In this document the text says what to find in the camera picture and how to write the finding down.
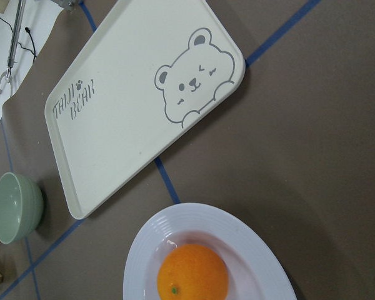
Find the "green bowl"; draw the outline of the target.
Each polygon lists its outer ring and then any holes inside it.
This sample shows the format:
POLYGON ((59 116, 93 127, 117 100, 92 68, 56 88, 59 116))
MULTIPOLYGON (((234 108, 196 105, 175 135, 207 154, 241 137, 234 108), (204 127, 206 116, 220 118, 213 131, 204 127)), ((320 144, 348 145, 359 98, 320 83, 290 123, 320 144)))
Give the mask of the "green bowl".
POLYGON ((7 172, 0 178, 0 241, 10 244, 31 234, 43 215, 43 195, 30 178, 7 172))

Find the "aluminium frame post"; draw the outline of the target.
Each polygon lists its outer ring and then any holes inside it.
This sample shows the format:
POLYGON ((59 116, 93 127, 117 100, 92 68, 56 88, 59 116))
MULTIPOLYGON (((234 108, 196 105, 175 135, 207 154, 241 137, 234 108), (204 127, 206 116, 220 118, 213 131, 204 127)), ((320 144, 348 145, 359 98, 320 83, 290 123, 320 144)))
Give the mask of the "aluminium frame post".
POLYGON ((52 0, 60 8, 65 9, 66 11, 72 11, 76 8, 77 5, 83 4, 84 0, 52 0))

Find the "reacher grabber tool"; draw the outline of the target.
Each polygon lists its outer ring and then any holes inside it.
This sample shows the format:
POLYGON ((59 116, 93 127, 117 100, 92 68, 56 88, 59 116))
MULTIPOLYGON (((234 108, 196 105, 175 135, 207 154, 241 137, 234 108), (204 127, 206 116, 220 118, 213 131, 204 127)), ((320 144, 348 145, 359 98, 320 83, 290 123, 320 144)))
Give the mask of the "reacher grabber tool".
POLYGON ((16 51, 18 48, 19 33, 21 30, 21 24, 22 24, 22 20, 24 16, 25 6, 26 6, 26 1, 19 0, 17 4, 14 24, 10 25, 7 21, 5 22, 7 25, 9 25, 10 30, 12 32, 12 36, 11 36, 11 43, 10 43, 9 52, 7 56, 6 70, 0 76, 0 94, 3 93, 4 86, 8 84, 10 87, 10 95, 13 95, 12 69, 16 63, 15 57, 16 57, 16 51))

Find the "white ribbed plate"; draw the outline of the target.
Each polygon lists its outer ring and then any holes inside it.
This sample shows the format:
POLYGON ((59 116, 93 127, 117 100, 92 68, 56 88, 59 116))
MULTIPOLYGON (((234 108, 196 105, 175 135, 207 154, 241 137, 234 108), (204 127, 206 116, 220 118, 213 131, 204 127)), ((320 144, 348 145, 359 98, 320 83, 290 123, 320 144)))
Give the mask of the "white ribbed plate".
POLYGON ((283 267, 266 243, 241 220, 200 203, 169 206, 136 235, 126 260, 124 299, 159 299, 157 274, 178 246, 202 244, 225 262, 228 299, 295 299, 283 267))

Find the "orange fruit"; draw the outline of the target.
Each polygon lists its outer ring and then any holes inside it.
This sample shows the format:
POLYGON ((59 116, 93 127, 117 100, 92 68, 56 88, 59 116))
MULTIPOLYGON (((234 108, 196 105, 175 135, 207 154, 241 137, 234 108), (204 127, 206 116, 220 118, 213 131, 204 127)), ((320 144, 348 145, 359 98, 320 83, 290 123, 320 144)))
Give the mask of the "orange fruit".
POLYGON ((225 262, 212 249, 199 244, 171 251, 157 274, 161 299, 226 299, 228 291, 225 262))

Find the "cream bear tray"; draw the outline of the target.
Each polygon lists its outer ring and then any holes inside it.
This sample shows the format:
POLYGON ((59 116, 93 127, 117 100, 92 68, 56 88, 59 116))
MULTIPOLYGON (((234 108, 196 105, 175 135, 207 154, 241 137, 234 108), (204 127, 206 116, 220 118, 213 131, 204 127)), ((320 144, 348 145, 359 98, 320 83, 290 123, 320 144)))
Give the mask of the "cream bear tray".
POLYGON ((44 108, 71 216, 89 216, 229 97, 244 72, 206 1, 118 1, 44 108))

